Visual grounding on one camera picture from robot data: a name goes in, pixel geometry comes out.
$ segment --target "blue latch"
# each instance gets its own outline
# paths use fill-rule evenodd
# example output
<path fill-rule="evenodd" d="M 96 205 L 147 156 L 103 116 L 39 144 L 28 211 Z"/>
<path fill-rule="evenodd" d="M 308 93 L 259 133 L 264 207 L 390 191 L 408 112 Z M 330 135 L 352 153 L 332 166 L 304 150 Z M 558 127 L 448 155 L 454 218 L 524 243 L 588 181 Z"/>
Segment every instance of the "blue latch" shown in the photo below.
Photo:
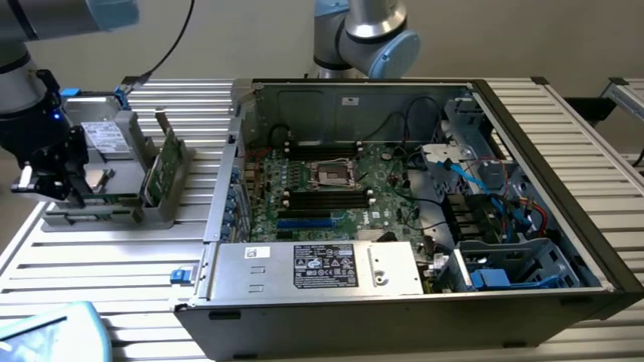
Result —
<path fill-rule="evenodd" d="M 560 281 L 559 275 L 551 275 L 542 281 L 512 284 L 503 269 L 479 269 L 470 278 L 476 290 L 550 289 L 558 288 Z"/>
<path fill-rule="evenodd" d="M 171 273 L 171 284 L 192 284 L 192 273 L 195 267 L 186 266 Z"/>
<path fill-rule="evenodd" d="M 60 91 L 62 97 L 75 97 L 80 93 L 80 88 L 66 88 Z"/>

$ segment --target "warning label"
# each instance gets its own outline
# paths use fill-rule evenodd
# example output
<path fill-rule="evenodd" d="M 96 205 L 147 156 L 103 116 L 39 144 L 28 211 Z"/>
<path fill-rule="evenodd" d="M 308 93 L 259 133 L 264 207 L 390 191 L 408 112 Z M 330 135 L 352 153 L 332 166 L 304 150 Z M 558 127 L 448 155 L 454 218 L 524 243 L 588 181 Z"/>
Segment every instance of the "warning label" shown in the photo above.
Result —
<path fill-rule="evenodd" d="M 352 244 L 295 245 L 294 285 L 298 289 L 359 286 Z"/>

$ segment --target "motherboard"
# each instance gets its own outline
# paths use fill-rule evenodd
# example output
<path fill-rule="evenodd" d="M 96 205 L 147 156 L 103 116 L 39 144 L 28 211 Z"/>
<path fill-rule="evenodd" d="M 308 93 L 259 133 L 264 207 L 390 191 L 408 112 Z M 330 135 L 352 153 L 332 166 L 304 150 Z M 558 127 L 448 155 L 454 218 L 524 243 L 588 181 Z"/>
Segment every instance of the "motherboard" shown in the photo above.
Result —
<path fill-rule="evenodd" d="M 322 152 L 320 160 L 299 161 L 288 151 L 250 152 L 254 242 L 396 238 L 423 247 L 408 181 L 398 176 L 400 147 L 371 144 L 351 157 L 324 159 Z"/>

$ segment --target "metal rack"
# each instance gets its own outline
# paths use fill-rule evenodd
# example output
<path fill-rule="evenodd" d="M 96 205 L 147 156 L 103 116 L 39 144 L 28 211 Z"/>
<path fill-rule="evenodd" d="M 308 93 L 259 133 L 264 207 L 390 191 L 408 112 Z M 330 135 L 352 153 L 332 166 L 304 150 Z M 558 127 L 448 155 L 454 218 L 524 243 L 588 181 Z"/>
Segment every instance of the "metal rack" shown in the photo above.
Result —
<path fill-rule="evenodd" d="M 627 112 L 644 121 L 644 79 L 611 78 L 602 98 L 611 99 Z"/>
<path fill-rule="evenodd" d="M 488 80 L 582 207 L 644 281 L 644 179 L 548 85 Z M 147 232 L 44 233 L 39 204 L 0 258 L 0 326 L 78 299 L 94 302 L 114 341 L 116 360 L 207 361 L 171 314 L 170 273 L 199 262 L 222 147 L 231 121 L 231 81 L 151 81 L 131 96 L 142 129 L 160 141 L 154 109 L 198 149 L 175 227 Z M 538 361 L 644 357 L 644 302 L 607 321 L 586 321 L 539 348 L 375 356 L 402 361 Z"/>

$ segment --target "blue cable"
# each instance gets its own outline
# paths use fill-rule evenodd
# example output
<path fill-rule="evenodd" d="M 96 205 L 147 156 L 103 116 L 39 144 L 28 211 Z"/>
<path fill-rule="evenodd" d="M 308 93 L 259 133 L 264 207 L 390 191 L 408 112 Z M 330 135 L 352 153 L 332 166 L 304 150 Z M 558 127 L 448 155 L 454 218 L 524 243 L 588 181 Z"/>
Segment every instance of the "blue cable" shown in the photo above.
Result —
<path fill-rule="evenodd" d="M 474 176 L 471 176 L 463 169 L 462 167 L 455 164 L 455 163 L 450 163 L 450 167 L 446 166 L 446 163 L 439 161 L 438 162 L 438 165 L 439 166 L 443 166 L 447 170 L 452 170 L 454 172 L 456 172 L 464 179 L 467 179 L 468 181 L 471 181 L 472 183 L 475 183 L 480 188 L 482 190 L 486 192 L 486 195 L 490 195 L 491 194 L 491 190 L 488 190 L 487 186 L 486 186 L 486 183 L 483 183 L 483 181 L 480 179 L 476 179 Z M 502 213 L 502 215 L 506 215 L 506 208 L 503 207 L 503 205 L 499 203 L 499 200 L 496 198 L 492 198 L 492 205 L 498 208 L 499 212 Z M 512 230 L 511 230 L 511 226 L 507 225 L 507 242 L 510 242 L 512 240 Z"/>

